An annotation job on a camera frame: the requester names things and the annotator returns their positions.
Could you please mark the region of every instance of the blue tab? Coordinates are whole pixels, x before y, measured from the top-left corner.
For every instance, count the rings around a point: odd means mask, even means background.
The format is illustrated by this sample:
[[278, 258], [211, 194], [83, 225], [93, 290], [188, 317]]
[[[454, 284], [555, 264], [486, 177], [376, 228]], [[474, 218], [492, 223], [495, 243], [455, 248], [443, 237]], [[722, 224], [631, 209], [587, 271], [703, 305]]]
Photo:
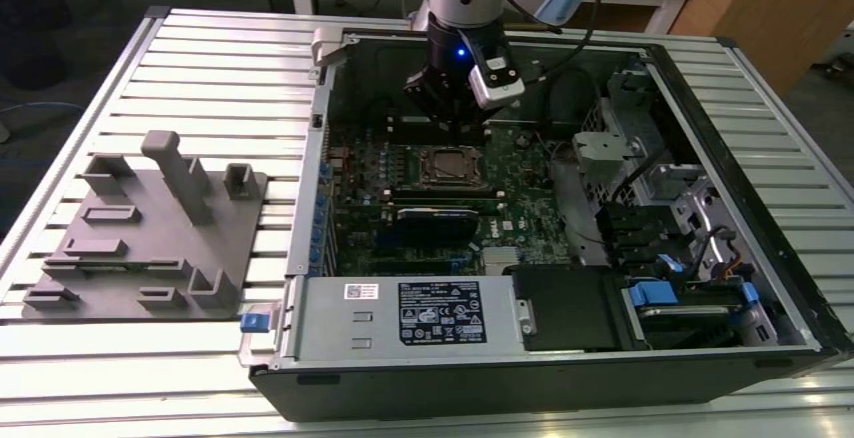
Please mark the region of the blue tab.
[[747, 303], [759, 303], [759, 292], [757, 291], [757, 287], [753, 283], [742, 283], [742, 294], [745, 295]]
[[270, 315], [265, 313], [247, 313], [240, 317], [240, 331], [243, 333], [267, 333], [270, 331]]
[[628, 296], [635, 306], [679, 304], [672, 286], [666, 281], [642, 281], [628, 289]]
[[670, 255], [658, 255], [658, 257], [664, 260], [664, 263], [667, 263], [667, 266], [670, 267], [670, 269], [672, 271], [675, 271], [676, 273], [682, 273], [684, 271], [684, 268], [682, 267], [682, 263], [679, 263], [676, 260], [674, 260]]

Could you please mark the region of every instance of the white label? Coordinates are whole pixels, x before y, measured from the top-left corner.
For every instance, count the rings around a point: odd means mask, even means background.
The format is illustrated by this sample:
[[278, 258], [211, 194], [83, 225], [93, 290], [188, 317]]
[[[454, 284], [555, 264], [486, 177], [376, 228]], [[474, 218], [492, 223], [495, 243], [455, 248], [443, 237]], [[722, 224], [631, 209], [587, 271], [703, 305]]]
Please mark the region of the white label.
[[379, 284], [378, 283], [347, 283], [344, 285], [346, 300], [378, 300]]

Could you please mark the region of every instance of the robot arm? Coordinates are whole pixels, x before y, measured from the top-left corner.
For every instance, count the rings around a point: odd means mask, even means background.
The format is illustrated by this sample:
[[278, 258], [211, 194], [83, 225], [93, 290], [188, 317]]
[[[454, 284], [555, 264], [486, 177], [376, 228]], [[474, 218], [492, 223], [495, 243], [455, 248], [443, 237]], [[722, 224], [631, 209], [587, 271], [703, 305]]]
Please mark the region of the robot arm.
[[[562, 24], [582, 0], [518, 0], [531, 14]], [[428, 62], [404, 91], [450, 130], [484, 121], [524, 93], [502, 26], [504, 0], [427, 0]]]

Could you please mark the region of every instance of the metal grating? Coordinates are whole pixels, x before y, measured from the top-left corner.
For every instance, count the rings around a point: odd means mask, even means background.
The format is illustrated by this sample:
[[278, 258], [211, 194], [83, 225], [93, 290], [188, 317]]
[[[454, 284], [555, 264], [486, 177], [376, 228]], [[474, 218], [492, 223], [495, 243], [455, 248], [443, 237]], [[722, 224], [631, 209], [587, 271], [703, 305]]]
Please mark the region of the metal grating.
[[[306, 426], [286, 422], [255, 392], [237, 364], [240, 333], [233, 322], [15, 325], [25, 289], [39, 278], [41, 257], [59, 244], [88, 191], [73, 177], [85, 155], [137, 149], [144, 132], [157, 127], [181, 133], [181, 152], [200, 156], [207, 169], [240, 160], [274, 177], [243, 300], [248, 305], [280, 298], [311, 108], [312, 31], [320, 26], [402, 27], [391, 20], [199, 10], [172, 10], [165, 20], [149, 21], [137, 44], [147, 52], [132, 54], [108, 79], [103, 102], [96, 99], [89, 109], [93, 128], [80, 128], [85, 139], [79, 152], [68, 156], [59, 192], [52, 193], [49, 183], [43, 185], [45, 194], [33, 199], [19, 222], [31, 226], [24, 230], [19, 226], [20, 236], [11, 236], [23, 245], [0, 280], [0, 294], [8, 289], [0, 320], [11, 323], [0, 327], [4, 438], [57, 432], [89, 437], [319, 432], [371, 436], [648, 432], [680, 437], [686, 426], [691, 433], [714, 436], [735, 429], [751, 435], [843, 436], [843, 430], [854, 427], [854, 415], [845, 412], [854, 406], [854, 362], [801, 379], [761, 383], [703, 405]], [[578, 39], [580, 33], [563, 36]], [[652, 41], [668, 48], [837, 314], [854, 330], [850, 188], [746, 72], [749, 65], [713, 39], [620, 33], [598, 37]], [[141, 157], [131, 162], [145, 164]], [[271, 337], [256, 339], [252, 348], [271, 350]]]

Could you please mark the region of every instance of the power supply label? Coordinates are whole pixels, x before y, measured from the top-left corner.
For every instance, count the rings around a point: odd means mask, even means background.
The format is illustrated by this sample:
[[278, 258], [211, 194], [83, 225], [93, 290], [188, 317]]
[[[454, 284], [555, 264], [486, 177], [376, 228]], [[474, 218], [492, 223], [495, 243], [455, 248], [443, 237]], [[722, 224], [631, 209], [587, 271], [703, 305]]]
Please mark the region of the power supply label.
[[476, 281], [399, 283], [398, 297], [404, 345], [486, 343]]

